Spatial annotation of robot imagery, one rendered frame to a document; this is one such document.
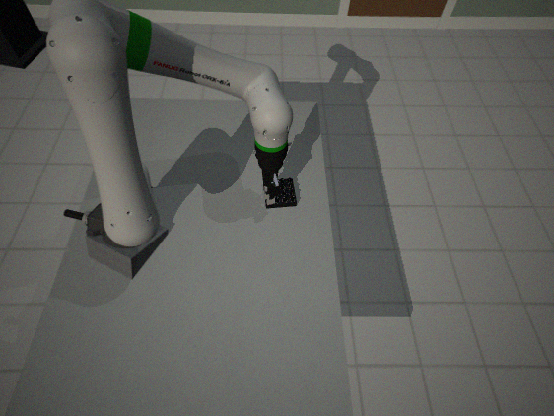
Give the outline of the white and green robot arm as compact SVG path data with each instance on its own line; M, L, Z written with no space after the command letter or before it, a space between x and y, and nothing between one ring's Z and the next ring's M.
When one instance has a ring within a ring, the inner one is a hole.
M92 212L64 211L88 224L87 236L134 248L160 224L138 150L127 68L245 100L252 154L266 165L285 160L293 111L269 66L203 46L106 0L53 0L48 20L47 54L81 128L101 199Z

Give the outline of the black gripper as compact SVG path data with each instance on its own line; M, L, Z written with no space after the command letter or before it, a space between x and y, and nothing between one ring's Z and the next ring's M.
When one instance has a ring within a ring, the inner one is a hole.
M283 166L283 162L276 165L266 165L258 161L262 168L262 180L264 181L264 198L267 199L267 205L275 203L275 196L278 195L281 182L277 180L278 172ZM274 186L274 187L273 187Z

